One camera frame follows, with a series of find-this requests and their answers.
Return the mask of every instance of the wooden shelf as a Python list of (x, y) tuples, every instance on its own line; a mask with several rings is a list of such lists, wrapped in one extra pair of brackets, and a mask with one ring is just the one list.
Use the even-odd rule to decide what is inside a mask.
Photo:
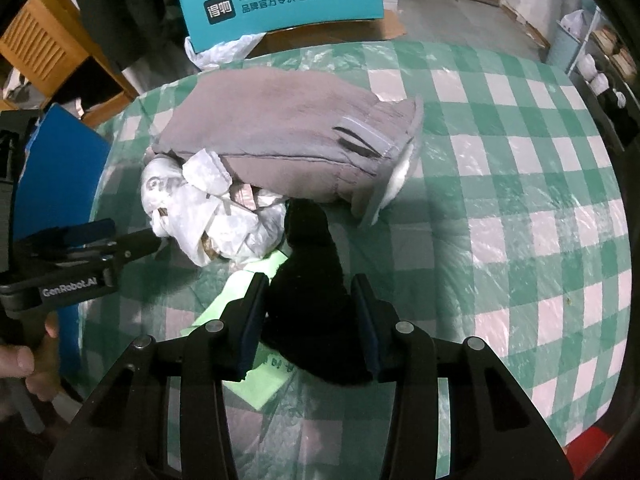
[(108, 101), (93, 107), (82, 116), (81, 121), (90, 128), (96, 128), (104, 121), (108, 121), (119, 114), (129, 104), (129, 97), (124, 92), (121, 92)]
[(5, 110), (17, 110), (18, 107), (7, 99), (0, 99), (0, 112)]

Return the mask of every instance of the finger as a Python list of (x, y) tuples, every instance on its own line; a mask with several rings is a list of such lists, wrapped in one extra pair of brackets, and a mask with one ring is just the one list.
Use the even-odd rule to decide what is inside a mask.
[(35, 359), (27, 346), (0, 346), (0, 378), (33, 374)]
[(50, 373), (33, 374), (24, 380), (27, 390), (42, 402), (49, 402), (60, 390), (60, 379)]
[(57, 338), (60, 334), (60, 326), (58, 324), (58, 313), (54, 310), (49, 312), (47, 319), (44, 322), (44, 328), (49, 334), (49, 337)]
[(60, 357), (58, 355), (58, 339), (50, 337), (48, 334), (42, 338), (40, 346), (34, 352), (34, 373), (55, 372), (58, 373), (60, 367)]

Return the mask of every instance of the plastic table cover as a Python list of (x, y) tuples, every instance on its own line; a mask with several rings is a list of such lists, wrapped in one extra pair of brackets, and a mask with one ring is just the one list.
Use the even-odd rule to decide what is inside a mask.
[[(484, 338), (561, 444), (593, 424), (625, 351), (630, 251), (609, 157), (569, 79), (530, 60), (408, 41), (318, 46), (223, 69), (255, 65), (334, 72), (383, 100), (422, 95), (421, 164), (378, 224), (358, 230), (348, 206), (326, 207), (345, 279), (366, 273), (379, 298), (433, 336)], [(113, 146), (94, 218), (146, 227), (143, 153), (206, 76), (140, 96), (101, 127)], [(134, 337), (179, 336), (234, 270), (223, 261), (194, 268), (175, 246), (129, 264), (119, 294), (81, 305), (79, 391), (88, 394)], [(179, 468), (172, 392), (169, 458)], [(341, 389), (300, 370), (259, 412), (227, 391), (239, 477), (376, 478), (393, 394), (392, 384)], [(440, 476), (447, 409), (442, 382)]]

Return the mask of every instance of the white plastic bag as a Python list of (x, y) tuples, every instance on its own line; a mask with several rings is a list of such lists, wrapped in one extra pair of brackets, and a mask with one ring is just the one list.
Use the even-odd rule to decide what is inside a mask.
[(574, 10), (574, 12), (566, 15), (562, 20), (560, 20), (560, 26), (576, 40), (581, 40), (587, 27), (584, 11), (581, 9)]
[(225, 63), (244, 59), (260, 43), (264, 33), (245, 34), (239, 40), (227, 41), (212, 46), (209, 50), (196, 54), (191, 44), (191, 38), (184, 40), (184, 51), (189, 60), (200, 70), (212, 70)]
[(222, 200), (216, 210), (207, 235), (221, 256), (232, 258), (238, 253), (249, 233), (258, 227), (258, 216), (230, 200)]
[(202, 245), (202, 234), (220, 205), (216, 196), (185, 184), (174, 190), (168, 209), (170, 232), (181, 250), (199, 267), (211, 263)]
[(142, 206), (156, 236), (175, 238), (200, 267), (211, 262), (203, 234), (217, 254), (236, 264), (261, 260), (284, 234), (285, 199), (260, 189), (253, 196), (258, 209), (250, 211), (231, 200), (231, 183), (215, 152), (201, 150), (182, 169), (171, 157), (157, 155), (142, 172)]
[(231, 176), (215, 152), (200, 150), (182, 165), (182, 176), (192, 186), (212, 195), (229, 191)]

